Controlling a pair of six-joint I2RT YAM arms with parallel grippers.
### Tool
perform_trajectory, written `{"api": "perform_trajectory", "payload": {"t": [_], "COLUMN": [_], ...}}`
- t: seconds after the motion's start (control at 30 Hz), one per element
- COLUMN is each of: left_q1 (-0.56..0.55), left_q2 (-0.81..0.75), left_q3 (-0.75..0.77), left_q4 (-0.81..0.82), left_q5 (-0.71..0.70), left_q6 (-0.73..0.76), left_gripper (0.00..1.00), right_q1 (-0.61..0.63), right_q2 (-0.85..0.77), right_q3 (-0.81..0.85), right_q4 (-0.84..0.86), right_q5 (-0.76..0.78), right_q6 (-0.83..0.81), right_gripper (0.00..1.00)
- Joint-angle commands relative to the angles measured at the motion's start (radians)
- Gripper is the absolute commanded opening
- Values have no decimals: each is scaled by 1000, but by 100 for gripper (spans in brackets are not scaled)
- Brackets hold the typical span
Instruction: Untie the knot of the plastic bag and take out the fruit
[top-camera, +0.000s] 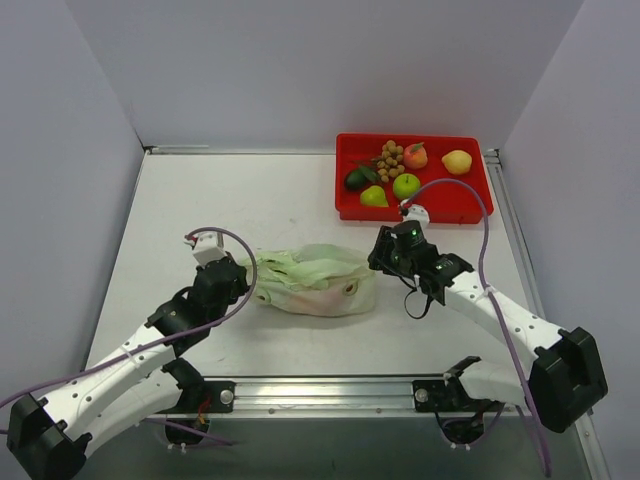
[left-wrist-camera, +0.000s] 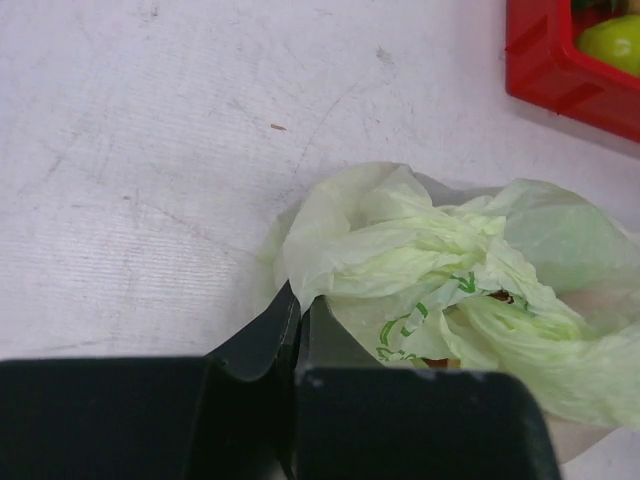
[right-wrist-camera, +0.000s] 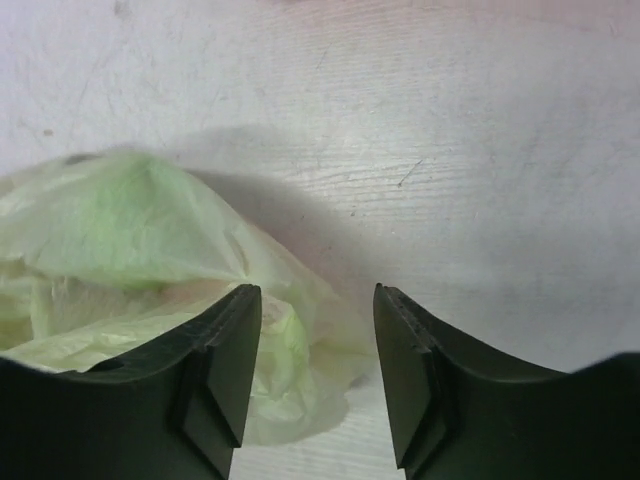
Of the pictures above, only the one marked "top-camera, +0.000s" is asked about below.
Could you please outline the pale green plastic bag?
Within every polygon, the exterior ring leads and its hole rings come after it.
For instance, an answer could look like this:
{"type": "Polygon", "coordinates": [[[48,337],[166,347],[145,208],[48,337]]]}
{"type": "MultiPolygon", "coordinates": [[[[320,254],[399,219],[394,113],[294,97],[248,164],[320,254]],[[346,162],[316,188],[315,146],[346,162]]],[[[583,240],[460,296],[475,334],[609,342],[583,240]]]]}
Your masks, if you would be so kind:
{"type": "Polygon", "coordinates": [[[367,256],[334,244],[264,251],[238,264],[247,278],[257,276],[252,300],[298,315],[344,317],[364,314],[376,305],[376,277],[367,256]]]}

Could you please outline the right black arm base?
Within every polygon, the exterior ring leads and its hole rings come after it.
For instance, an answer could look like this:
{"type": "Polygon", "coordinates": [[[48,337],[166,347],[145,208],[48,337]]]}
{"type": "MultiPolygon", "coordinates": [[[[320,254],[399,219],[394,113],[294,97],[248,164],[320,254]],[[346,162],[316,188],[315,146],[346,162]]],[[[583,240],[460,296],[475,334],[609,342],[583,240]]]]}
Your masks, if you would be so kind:
{"type": "Polygon", "coordinates": [[[414,410],[433,414],[452,449],[470,450],[500,419],[504,404],[472,399],[458,380],[418,379],[412,382],[414,410]]]}

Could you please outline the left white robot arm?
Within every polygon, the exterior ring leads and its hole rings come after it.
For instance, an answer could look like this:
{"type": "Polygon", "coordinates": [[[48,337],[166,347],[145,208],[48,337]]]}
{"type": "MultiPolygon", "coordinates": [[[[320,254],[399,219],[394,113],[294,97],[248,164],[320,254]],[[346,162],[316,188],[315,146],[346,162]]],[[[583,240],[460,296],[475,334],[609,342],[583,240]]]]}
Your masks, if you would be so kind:
{"type": "Polygon", "coordinates": [[[247,270],[224,255],[161,304],[122,345],[81,377],[10,411],[7,448],[32,479],[71,479],[101,445],[146,417],[210,400],[183,354],[249,291],[247,270]]]}

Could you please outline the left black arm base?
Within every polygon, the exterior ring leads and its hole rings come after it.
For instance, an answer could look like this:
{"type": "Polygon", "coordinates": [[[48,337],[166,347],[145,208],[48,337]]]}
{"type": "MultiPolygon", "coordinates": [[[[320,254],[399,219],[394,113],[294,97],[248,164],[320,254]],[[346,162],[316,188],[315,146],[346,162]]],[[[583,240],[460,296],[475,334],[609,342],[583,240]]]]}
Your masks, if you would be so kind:
{"type": "Polygon", "coordinates": [[[179,397],[176,404],[164,413],[169,423],[183,426],[164,426],[164,434],[170,444],[187,447],[231,446],[209,433],[212,413],[231,413],[235,395],[235,383],[228,380],[207,381],[186,360],[179,358],[161,368],[177,382],[179,397]]]}

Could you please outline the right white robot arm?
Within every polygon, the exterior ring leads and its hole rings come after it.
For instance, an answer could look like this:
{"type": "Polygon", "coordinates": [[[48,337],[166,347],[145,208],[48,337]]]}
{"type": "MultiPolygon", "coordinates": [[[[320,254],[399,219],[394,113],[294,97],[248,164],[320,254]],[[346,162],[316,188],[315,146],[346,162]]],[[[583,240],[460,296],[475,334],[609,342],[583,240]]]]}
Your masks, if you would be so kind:
{"type": "Polygon", "coordinates": [[[458,312],[517,355],[515,367],[468,357],[447,373],[446,402],[465,409],[476,400],[527,407],[548,430],[562,433],[608,393],[595,338],[567,331],[526,310],[484,282],[456,254],[439,253],[416,220],[380,228],[371,269],[411,281],[428,302],[458,312]]]}

